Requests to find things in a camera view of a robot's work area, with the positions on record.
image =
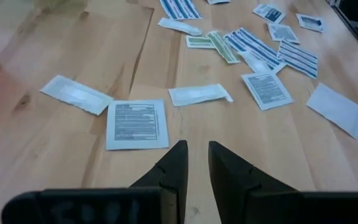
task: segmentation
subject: blue stripe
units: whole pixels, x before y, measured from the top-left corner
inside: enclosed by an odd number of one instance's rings
[[[304,57],[303,55],[300,55],[300,54],[298,54],[298,53],[296,53],[296,52],[293,52],[292,50],[290,50],[290,49],[288,49],[288,48],[286,48],[286,47],[284,47],[284,46],[281,46],[281,48],[284,49],[284,50],[286,50],[286,51],[289,51],[289,52],[291,52],[291,53],[293,53],[293,54],[296,54],[297,56],[299,56],[299,57],[301,57],[301,58],[307,60],[308,62],[310,62],[310,63],[312,63],[312,64],[314,64],[314,65],[317,65],[316,62],[314,62],[314,61],[312,61],[312,60],[310,60],[310,59]]]
[[[190,9],[191,13],[193,13],[194,17],[200,18],[200,15],[193,10],[193,7],[190,5],[189,1],[188,0],[184,0],[184,1],[186,3],[187,7]]]
[[[245,51],[246,49],[243,49],[240,45],[238,45],[233,39],[231,39],[229,36],[226,36],[225,37],[228,41],[230,41],[230,43],[232,45],[234,45],[235,47],[233,47],[235,50],[239,50],[239,51]],[[273,66],[271,66],[269,63],[267,63],[267,66],[270,68],[270,69],[274,69]]]
[[[252,39],[255,43],[259,44],[261,47],[263,47],[265,50],[267,50],[268,52],[270,52],[271,54],[275,55],[276,52],[274,52],[272,49],[268,48],[266,45],[261,44],[258,40],[256,40],[253,36],[247,34],[245,31],[243,31],[242,29],[240,29],[240,32],[243,33],[246,37]]]
[[[289,61],[285,60],[285,63],[287,63],[289,66],[291,66],[291,67],[293,67],[293,68],[295,68],[295,69],[297,69],[297,70],[299,70],[299,71],[301,71],[303,73],[309,74],[311,77],[314,77],[314,78],[317,77],[314,73],[311,73],[309,70],[305,70],[304,68],[301,68],[301,67],[295,65],[292,62],[289,62]]]
[[[181,5],[180,5],[179,1],[178,1],[178,0],[173,0],[173,1],[175,2],[175,4],[177,5],[177,7],[179,8],[179,11],[180,11],[180,13],[183,15],[183,17],[184,17],[185,19],[188,19],[189,17],[187,17],[186,13],[185,13],[184,10],[181,8]]]
[[[263,52],[261,52],[259,49],[255,48],[253,45],[247,43],[246,41],[244,41],[242,38],[240,38],[236,33],[234,33],[234,36],[236,36],[241,42],[243,42],[245,45],[247,45],[248,47],[252,48],[252,50],[258,52],[260,55],[262,55],[264,58],[268,59],[269,61],[271,61],[273,64],[275,65],[279,65],[280,63],[278,63],[275,60],[272,60],[272,58],[270,56],[266,56]]]
[[[297,62],[302,63],[303,65],[306,65],[306,66],[309,67],[310,69],[313,69],[314,71],[317,71],[317,69],[316,69],[315,67],[312,67],[312,66],[308,65],[307,63],[304,63],[304,62],[302,62],[301,60],[299,60],[299,59],[297,59],[297,58],[295,58],[295,57],[292,57],[291,55],[285,54],[285,53],[283,53],[283,52],[280,52],[280,54],[282,54],[282,55],[284,55],[284,56],[286,56],[286,57],[288,57],[288,58],[292,58],[293,60],[296,60]]]
[[[167,0],[160,0],[160,2],[164,5],[164,8],[167,9],[169,14],[171,14],[172,18],[177,19],[175,13],[173,13],[171,6],[168,4]]]
[[[247,33],[248,35],[250,35],[250,36],[253,37],[254,39],[259,40],[259,38],[258,38],[255,34],[249,32],[247,29],[241,27],[239,30],[244,31],[245,33]]]
[[[238,45],[234,40],[232,40],[230,37],[226,37],[226,39],[228,40],[228,41],[230,41],[230,43],[232,44],[232,45],[234,45],[235,47],[234,48],[237,48],[236,50],[238,50],[238,51],[245,51],[245,49],[243,49],[240,45]]]
[[[277,64],[275,64],[275,63],[272,63],[271,62],[271,60],[269,61],[268,59],[269,58],[267,58],[266,59],[266,55],[264,55],[263,54],[263,52],[261,53],[258,49],[255,49],[254,48],[254,46],[252,46],[251,45],[251,47],[252,47],[252,49],[250,50],[250,52],[251,52],[251,54],[253,55],[253,56],[255,56],[258,60],[263,60],[264,62],[266,62],[266,64],[269,66],[269,68],[271,68],[271,69],[273,69],[273,68],[275,68],[276,66],[277,66]]]
[[[299,50],[300,52],[304,53],[305,55],[309,55],[310,57],[317,59],[317,57],[316,57],[315,55],[310,54],[310,53],[308,53],[308,52],[305,52],[304,50],[301,50],[301,49],[299,49],[298,47],[295,47],[294,45],[289,44],[289,43],[286,42],[286,41],[283,41],[283,43],[286,44],[286,45],[288,45],[288,46],[290,46],[291,48],[293,48],[293,49],[295,49],[295,50]]]

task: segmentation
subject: wooden table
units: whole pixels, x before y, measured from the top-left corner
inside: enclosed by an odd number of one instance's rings
[[[298,190],[358,190],[358,140],[305,106],[319,82],[358,104],[358,42],[323,0],[194,0],[203,29],[245,27],[278,48],[259,3],[287,12],[301,46],[319,58],[312,80],[291,68],[278,74],[294,103],[259,110],[240,75],[214,50],[188,49],[185,35],[157,25],[158,0],[93,0],[39,13],[25,0],[0,0],[0,212],[14,195],[45,188],[127,187],[167,149],[106,151],[107,111],[86,113],[41,94],[62,74],[117,99],[164,98],[170,145],[187,139],[187,223],[220,223],[208,172],[215,140]],[[328,31],[302,29],[295,13],[325,18]],[[222,84],[225,100],[174,108],[167,88]]]

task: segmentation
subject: alcohol prep pad packet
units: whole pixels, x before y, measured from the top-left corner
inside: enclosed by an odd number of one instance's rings
[[[174,106],[186,106],[220,98],[233,102],[230,94],[221,84],[173,88],[169,89],[169,95]]]
[[[296,14],[299,25],[302,28],[324,32],[326,30],[326,23],[321,17],[307,16],[303,14]]]
[[[248,66],[255,73],[264,73],[264,72],[272,73],[273,72],[273,71],[271,71],[269,66],[267,66],[266,62],[264,62],[263,60],[257,59],[250,51],[238,52],[238,54],[241,55],[241,57],[244,59],[244,61],[246,61]]]
[[[218,31],[211,31],[206,36],[211,40],[212,44],[215,46],[215,49],[228,64],[240,63],[240,60],[237,59],[230,46],[219,35]]]
[[[112,97],[61,75],[53,78],[40,91],[96,115],[113,102]]]
[[[267,24],[267,26],[272,40],[281,41],[285,39],[294,44],[301,43],[290,26],[281,24]]]
[[[160,3],[170,19],[202,19],[192,0],[160,0]]]
[[[285,17],[285,13],[271,4],[260,4],[254,9],[254,13],[274,24],[279,24]]]
[[[196,49],[215,49],[215,45],[208,37],[186,36],[186,45],[188,48]]]
[[[114,100],[108,109],[106,149],[169,147],[163,99]]]
[[[193,27],[184,22],[174,21],[172,19],[161,18],[160,22],[158,22],[158,25],[168,29],[179,30],[195,36],[201,35],[203,33],[203,31],[197,27]]]
[[[303,72],[310,78],[317,78],[318,59],[317,55],[298,46],[295,46],[287,40],[282,40],[278,49],[277,58],[283,60],[290,67]]]
[[[237,52],[249,51],[256,59],[266,62],[274,74],[286,66],[286,63],[277,59],[277,52],[273,48],[244,28],[226,34],[224,38]]]
[[[275,74],[246,74],[241,78],[262,111],[293,103],[290,93]]]

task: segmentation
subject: white packet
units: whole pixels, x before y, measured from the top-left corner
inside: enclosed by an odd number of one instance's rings
[[[106,149],[169,147],[163,99],[114,100],[107,115]]]
[[[174,106],[186,106],[220,98],[233,102],[230,94],[221,84],[173,88],[168,91]]]
[[[158,24],[162,27],[168,28],[168,29],[174,29],[179,30],[182,32],[185,32],[190,35],[201,35],[203,31],[197,27],[193,27],[189,24],[185,24],[184,22],[178,22],[171,19],[161,18],[160,22]]]
[[[358,105],[353,101],[319,83],[306,105],[358,139]]]
[[[61,75],[53,78],[40,91],[96,115],[113,102],[112,97]]]
[[[293,103],[290,93],[272,73],[247,74],[241,78],[262,111]]]
[[[324,32],[326,30],[326,23],[321,17],[307,16],[303,14],[296,14],[299,25],[302,28],[314,30],[318,32]]]
[[[253,12],[258,16],[275,24],[279,24],[285,17],[284,12],[279,10],[279,8],[277,8],[276,6],[270,4],[260,4],[254,9]]]
[[[299,41],[299,38],[292,31],[290,26],[281,25],[281,24],[271,24],[271,23],[267,24],[267,26],[270,36],[272,36],[272,40],[281,41],[283,39],[286,39],[287,41],[294,44],[301,43]]]
[[[208,0],[208,4],[229,3],[230,0]]]
[[[272,72],[266,62],[258,60],[250,51],[238,52],[255,73]]]

